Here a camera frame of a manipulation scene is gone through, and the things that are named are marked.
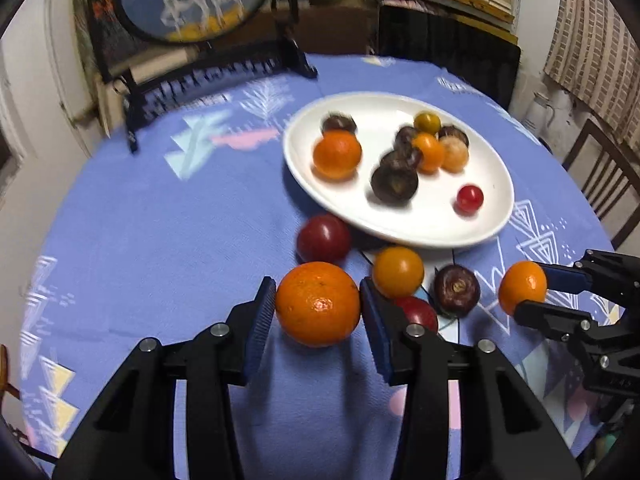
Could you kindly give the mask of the yellow-green tomato on plate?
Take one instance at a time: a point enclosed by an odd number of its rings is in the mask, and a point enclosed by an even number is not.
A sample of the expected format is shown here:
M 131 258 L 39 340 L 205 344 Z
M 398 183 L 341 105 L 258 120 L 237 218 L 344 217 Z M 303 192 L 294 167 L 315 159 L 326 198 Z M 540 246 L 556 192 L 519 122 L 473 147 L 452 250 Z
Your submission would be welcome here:
M 433 112 L 421 112 L 414 116 L 413 127 L 419 132 L 429 133 L 434 136 L 442 128 L 442 121 Z

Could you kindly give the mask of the dark chestnut behind mandarin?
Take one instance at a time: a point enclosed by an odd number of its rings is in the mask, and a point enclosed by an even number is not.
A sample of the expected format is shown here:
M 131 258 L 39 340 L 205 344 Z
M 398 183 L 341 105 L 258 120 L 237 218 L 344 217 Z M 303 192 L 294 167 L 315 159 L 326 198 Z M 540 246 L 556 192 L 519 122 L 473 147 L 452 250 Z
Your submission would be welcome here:
M 343 114 L 329 114 L 322 120 L 321 131 L 326 134 L 330 131 L 347 131 L 354 134 L 357 130 L 356 122 L 352 116 Z

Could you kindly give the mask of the orange tomato on plate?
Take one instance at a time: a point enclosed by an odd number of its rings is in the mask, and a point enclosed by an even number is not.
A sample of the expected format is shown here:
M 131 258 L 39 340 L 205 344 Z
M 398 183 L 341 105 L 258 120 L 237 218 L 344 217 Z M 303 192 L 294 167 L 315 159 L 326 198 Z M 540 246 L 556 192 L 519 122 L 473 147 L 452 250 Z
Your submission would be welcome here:
M 445 160 L 445 149 L 439 140 L 431 133 L 420 132 L 412 140 L 412 146 L 417 148 L 422 158 L 419 170 L 424 174 L 434 174 Z

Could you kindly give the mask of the dark red tomato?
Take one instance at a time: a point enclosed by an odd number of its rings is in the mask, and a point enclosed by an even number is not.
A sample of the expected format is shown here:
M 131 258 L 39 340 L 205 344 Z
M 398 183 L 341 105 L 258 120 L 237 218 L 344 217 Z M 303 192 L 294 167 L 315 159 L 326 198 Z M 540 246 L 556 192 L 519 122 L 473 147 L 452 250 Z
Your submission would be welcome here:
M 342 262 L 352 249 L 348 226 L 333 214 L 318 214 L 298 231 L 296 252 L 305 262 Z

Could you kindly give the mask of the dark chestnut plate centre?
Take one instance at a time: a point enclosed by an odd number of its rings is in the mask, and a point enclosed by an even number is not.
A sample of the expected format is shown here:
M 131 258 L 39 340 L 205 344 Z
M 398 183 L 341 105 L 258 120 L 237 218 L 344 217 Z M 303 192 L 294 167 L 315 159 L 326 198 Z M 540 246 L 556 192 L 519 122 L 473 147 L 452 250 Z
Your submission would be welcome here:
M 396 133 L 394 149 L 396 151 L 410 151 L 413 148 L 413 140 L 419 131 L 413 126 L 402 126 Z

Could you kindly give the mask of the small red cherry tomato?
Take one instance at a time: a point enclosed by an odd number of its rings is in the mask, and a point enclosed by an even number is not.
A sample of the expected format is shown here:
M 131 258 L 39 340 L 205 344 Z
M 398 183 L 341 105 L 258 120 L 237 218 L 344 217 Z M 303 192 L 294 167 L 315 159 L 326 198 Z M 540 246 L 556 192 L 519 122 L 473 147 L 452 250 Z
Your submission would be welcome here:
M 476 185 L 468 184 L 462 186 L 458 191 L 454 206 L 457 211 L 470 216 L 476 214 L 484 204 L 484 193 Z

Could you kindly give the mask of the wooden chair right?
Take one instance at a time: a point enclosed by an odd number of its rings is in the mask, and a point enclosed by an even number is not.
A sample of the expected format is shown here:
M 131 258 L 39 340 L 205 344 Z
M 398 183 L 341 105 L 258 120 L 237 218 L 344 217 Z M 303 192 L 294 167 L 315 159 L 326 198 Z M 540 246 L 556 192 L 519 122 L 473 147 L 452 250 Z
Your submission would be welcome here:
M 580 190 L 603 222 L 625 195 L 630 192 L 639 195 L 639 170 L 622 144 L 616 143 L 593 119 L 587 119 L 562 161 L 566 171 L 572 169 L 588 143 L 596 144 L 599 151 Z

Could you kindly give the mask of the large orange mandarin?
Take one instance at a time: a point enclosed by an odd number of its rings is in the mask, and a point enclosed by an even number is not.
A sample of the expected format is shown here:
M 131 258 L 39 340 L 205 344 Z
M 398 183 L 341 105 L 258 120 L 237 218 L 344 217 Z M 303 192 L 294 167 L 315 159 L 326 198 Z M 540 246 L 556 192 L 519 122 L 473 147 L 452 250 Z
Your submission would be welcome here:
M 348 338 L 360 321 L 358 286 L 339 266 L 316 261 L 296 266 L 277 288 L 282 330 L 299 344 L 323 348 Z

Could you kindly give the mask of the dark brown water chestnut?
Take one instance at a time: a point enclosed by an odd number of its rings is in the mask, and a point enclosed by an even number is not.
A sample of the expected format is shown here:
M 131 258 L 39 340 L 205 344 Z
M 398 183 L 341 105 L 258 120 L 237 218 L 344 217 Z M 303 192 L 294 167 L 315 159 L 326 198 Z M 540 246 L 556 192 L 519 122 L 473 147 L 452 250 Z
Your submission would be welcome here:
M 438 130 L 438 133 L 436 134 L 436 138 L 438 140 L 442 140 L 443 138 L 446 138 L 447 136 L 451 136 L 452 138 L 456 138 L 459 141 L 461 141 L 465 146 L 469 146 L 469 138 L 466 135 L 466 133 L 464 131 L 462 131 L 461 129 L 459 129 L 458 127 L 454 126 L 454 125 L 444 125 L 442 126 L 442 128 L 440 128 Z

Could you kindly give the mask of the pale tan round fruit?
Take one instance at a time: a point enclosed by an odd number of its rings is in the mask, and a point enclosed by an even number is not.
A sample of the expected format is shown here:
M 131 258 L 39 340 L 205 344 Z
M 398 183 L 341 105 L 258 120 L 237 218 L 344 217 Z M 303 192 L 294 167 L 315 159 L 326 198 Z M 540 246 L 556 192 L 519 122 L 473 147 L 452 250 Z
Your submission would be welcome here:
M 444 149 L 442 169 L 452 174 L 461 172 L 469 161 L 468 147 L 455 136 L 444 136 L 439 140 Z

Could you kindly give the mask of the small orange mandarin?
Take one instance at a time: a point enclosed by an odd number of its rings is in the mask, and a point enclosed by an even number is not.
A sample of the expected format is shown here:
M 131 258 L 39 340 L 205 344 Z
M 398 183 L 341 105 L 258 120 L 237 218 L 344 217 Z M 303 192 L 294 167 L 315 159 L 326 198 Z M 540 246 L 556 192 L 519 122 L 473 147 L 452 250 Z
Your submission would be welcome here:
M 506 271 L 500 282 L 498 300 L 507 315 L 523 301 L 544 302 L 548 290 L 544 269 L 533 261 L 519 261 Z

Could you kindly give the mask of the beige patterned curtain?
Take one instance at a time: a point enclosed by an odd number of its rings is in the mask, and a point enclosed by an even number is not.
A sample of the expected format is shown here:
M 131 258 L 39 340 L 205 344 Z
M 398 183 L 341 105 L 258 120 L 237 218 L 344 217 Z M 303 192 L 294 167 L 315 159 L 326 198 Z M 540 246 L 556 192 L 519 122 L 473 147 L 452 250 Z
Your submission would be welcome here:
M 620 140 L 639 141 L 639 47 L 610 0 L 560 0 L 544 73 Z

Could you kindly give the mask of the black chair back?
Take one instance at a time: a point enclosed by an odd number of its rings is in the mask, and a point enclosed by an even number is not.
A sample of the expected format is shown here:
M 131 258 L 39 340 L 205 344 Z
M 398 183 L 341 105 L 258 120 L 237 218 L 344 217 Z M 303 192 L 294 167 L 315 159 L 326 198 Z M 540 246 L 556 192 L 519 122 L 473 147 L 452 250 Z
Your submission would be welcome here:
M 490 32 L 401 6 L 378 9 L 378 53 L 432 63 L 483 92 L 511 103 L 521 49 Z

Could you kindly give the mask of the yellow-orange tomato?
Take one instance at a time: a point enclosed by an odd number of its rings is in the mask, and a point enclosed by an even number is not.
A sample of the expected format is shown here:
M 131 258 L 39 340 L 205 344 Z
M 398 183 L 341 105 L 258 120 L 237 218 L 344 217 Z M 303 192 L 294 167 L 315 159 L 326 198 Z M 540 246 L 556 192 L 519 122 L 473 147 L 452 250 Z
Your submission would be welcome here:
M 390 299 L 412 296 L 423 284 L 424 263 L 412 249 L 390 246 L 374 258 L 371 278 L 375 287 Z

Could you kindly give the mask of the red tomato near gripper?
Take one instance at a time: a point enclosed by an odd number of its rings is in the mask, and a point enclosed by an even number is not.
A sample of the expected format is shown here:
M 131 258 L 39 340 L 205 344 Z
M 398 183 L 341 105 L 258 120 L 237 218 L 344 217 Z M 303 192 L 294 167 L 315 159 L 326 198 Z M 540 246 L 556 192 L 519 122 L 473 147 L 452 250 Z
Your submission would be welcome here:
M 394 304 L 404 311 L 410 324 L 420 324 L 433 333 L 438 333 L 438 316 L 433 307 L 423 299 L 400 297 L 394 299 Z

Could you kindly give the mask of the white thermos jug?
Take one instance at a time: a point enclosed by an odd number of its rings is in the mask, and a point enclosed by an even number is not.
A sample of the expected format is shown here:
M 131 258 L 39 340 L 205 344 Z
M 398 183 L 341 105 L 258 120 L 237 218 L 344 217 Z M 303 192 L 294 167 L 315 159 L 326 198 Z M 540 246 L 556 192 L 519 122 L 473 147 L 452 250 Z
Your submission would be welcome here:
M 527 107 L 522 124 L 529 132 L 539 136 L 551 125 L 554 118 L 555 109 L 549 97 L 540 91 L 536 91 L 533 101 Z

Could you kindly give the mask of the large dark chestnut on plate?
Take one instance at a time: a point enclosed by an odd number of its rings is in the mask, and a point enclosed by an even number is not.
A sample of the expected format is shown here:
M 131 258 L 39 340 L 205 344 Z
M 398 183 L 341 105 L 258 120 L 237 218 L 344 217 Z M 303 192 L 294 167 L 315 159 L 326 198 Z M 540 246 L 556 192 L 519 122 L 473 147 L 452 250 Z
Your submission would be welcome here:
M 418 168 L 422 158 L 417 148 L 389 151 L 373 171 L 370 185 L 382 203 L 400 206 L 409 203 L 419 186 Z

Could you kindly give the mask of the purple water chestnut on table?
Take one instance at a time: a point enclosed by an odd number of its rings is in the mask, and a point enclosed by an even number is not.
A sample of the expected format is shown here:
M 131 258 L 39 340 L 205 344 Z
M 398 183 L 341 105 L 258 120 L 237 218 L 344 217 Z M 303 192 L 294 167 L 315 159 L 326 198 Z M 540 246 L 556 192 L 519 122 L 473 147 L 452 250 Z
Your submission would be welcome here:
M 447 264 L 435 274 L 432 296 L 442 314 L 465 318 L 480 301 L 480 283 L 464 266 Z

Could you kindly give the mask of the white round plate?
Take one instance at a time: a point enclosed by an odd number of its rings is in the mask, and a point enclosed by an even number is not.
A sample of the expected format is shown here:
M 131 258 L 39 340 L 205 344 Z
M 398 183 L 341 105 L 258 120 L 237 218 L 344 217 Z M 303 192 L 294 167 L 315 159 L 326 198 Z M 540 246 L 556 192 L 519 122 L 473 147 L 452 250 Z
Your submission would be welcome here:
M 458 172 L 424 174 L 401 162 L 394 142 L 401 127 L 421 112 L 464 132 L 469 160 Z M 329 114 L 351 117 L 361 159 L 342 180 L 324 176 L 314 161 Z M 352 226 L 383 240 L 425 248 L 482 244 L 508 223 L 514 184 L 489 141 L 464 120 L 408 96 L 347 92 L 302 108 L 283 135 L 283 155 L 299 186 L 319 205 Z

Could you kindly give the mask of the round deer embroidery screen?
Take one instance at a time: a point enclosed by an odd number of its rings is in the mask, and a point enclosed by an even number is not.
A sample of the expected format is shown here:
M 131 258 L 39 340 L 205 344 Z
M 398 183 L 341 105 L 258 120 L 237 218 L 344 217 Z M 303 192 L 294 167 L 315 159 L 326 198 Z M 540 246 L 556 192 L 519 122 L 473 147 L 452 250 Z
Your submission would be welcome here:
M 93 9 L 101 3 L 104 12 L 113 15 L 128 35 L 145 44 L 198 50 L 193 61 L 145 82 L 137 81 L 131 68 L 114 70 L 102 54 L 96 56 L 103 81 L 111 82 L 124 94 L 130 153 L 139 149 L 140 130 L 179 107 L 206 82 L 229 78 L 240 70 L 256 76 L 291 72 L 306 79 L 317 78 L 317 70 L 293 37 L 299 21 L 298 0 L 285 1 L 288 17 L 276 21 L 273 38 L 223 48 L 221 40 L 257 18 L 266 4 L 274 6 L 278 0 L 87 0 L 89 35 L 96 49 L 104 46 Z

